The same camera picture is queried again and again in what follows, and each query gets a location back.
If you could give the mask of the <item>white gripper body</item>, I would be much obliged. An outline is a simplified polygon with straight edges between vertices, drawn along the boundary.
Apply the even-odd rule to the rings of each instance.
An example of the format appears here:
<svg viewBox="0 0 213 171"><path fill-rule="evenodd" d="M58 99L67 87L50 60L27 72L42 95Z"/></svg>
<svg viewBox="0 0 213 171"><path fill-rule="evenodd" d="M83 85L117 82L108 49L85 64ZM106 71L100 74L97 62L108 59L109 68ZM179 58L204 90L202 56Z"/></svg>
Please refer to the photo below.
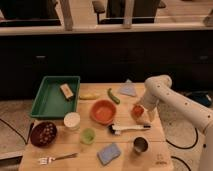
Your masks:
<svg viewBox="0 0 213 171"><path fill-rule="evenodd" d="M139 100L139 103L146 108L147 110L151 111L154 110L158 104L159 99L150 93L145 93Z"/></svg>

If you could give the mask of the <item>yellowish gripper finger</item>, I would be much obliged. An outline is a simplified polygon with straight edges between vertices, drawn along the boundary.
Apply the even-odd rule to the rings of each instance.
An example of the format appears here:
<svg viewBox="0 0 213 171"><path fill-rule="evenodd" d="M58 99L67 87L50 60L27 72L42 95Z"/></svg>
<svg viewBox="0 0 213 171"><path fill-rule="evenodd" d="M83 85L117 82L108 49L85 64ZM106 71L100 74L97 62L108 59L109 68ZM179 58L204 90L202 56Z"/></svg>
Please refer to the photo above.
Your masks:
<svg viewBox="0 0 213 171"><path fill-rule="evenodd" d="M137 111L137 112L139 111L140 112L141 110L142 110L142 108L141 108L141 106L139 104L135 104L134 105L134 111Z"/></svg>
<svg viewBox="0 0 213 171"><path fill-rule="evenodd" d="M148 110L148 111L147 111L147 114L148 114L148 117L149 117L149 121L150 121L150 122L154 121L154 119L155 119L155 114L156 114L155 110Z"/></svg>

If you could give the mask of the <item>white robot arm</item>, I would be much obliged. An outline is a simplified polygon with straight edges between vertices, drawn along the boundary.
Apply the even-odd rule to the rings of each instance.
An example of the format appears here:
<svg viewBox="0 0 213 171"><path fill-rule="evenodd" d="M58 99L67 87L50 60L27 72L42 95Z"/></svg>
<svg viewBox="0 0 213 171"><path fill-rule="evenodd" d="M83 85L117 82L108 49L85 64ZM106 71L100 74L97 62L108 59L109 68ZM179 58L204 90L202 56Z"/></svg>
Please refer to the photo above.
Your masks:
<svg viewBox="0 0 213 171"><path fill-rule="evenodd" d="M139 103L152 112L159 100L179 111L204 136L198 171L213 171L213 110L171 89L169 75L152 76L144 82L145 92Z"/></svg>

